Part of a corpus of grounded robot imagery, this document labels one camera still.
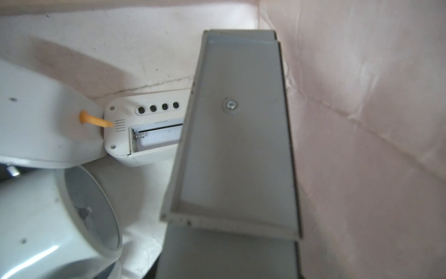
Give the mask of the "white canvas tote bag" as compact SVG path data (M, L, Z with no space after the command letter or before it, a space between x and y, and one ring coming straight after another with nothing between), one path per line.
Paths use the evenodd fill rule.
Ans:
M282 44L305 279L446 276L444 1L2 1L1 57L99 104L189 88L205 29Z

